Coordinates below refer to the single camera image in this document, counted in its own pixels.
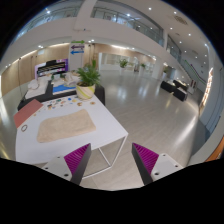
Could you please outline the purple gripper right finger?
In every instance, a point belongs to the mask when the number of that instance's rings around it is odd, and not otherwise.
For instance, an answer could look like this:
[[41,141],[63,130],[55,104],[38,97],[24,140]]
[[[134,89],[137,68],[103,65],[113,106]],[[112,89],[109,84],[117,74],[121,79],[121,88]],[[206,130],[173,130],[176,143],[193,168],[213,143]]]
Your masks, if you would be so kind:
[[132,144],[132,155],[145,185],[182,169],[168,154],[157,154],[137,143]]

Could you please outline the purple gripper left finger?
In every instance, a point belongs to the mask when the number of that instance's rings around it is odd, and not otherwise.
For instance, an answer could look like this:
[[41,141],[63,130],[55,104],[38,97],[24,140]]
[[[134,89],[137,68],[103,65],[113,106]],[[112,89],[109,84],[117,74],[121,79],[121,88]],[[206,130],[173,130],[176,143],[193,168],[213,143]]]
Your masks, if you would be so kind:
[[79,185],[91,155],[91,144],[88,143],[65,156],[57,156],[42,167],[56,176]]

